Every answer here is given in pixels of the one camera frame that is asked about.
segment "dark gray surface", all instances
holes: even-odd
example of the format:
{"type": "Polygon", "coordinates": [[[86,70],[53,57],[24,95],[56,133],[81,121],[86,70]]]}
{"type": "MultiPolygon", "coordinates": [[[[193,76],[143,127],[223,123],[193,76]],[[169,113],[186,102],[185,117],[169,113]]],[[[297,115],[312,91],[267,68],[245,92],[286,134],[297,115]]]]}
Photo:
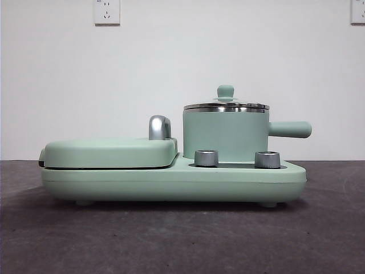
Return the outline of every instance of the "dark gray surface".
{"type": "Polygon", "coordinates": [[[52,198],[37,162],[1,162],[2,274],[365,273],[365,162],[294,162],[297,201],[96,203],[52,198]]]}

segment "pot handle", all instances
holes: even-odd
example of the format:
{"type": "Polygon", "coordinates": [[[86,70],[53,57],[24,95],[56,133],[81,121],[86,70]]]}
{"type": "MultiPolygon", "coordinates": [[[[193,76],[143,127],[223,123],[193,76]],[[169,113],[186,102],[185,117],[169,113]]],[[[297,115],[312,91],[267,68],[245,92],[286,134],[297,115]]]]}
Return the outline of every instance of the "pot handle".
{"type": "Polygon", "coordinates": [[[269,136],[307,138],[312,133],[312,126],[308,122],[271,122],[269,136]]]}

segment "silver knob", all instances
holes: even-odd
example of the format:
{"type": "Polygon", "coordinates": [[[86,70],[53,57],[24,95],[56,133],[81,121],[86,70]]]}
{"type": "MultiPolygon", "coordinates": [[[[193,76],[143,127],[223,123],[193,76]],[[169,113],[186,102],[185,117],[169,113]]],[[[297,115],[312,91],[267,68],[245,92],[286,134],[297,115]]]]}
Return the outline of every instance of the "silver knob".
{"type": "Polygon", "coordinates": [[[280,154],[274,151],[256,152],[255,167],[280,168],[280,154]]]}
{"type": "Polygon", "coordinates": [[[216,167],[218,165],[218,151],[196,150],[194,164],[199,167],[216,167]]]}
{"type": "Polygon", "coordinates": [[[165,140],[171,138],[171,123],[162,115],[154,115],[149,120],[149,139],[165,140]]]}

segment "sandwich maker lid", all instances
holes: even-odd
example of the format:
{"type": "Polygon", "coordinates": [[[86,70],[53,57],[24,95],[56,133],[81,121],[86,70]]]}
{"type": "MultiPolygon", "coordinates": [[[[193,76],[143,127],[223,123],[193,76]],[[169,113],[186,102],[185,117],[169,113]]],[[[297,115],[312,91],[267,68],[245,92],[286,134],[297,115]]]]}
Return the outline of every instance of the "sandwich maker lid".
{"type": "Polygon", "coordinates": [[[153,168],[169,166],[177,155],[177,140],[109,138],[49,143],[39,162],[50,169],[153,168]]]}

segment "lid knob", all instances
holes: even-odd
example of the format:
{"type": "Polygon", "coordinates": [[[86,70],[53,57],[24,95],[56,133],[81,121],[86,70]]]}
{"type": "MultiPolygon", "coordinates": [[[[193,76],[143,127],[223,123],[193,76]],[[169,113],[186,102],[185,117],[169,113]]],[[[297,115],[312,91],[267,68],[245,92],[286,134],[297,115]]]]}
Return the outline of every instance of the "lid knob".
{"type": "Polygon", "coordinates": [[[219,86],[217,92],[219,101],[232,101],[234,99],[234,87],[229,84],[219,86]]]}

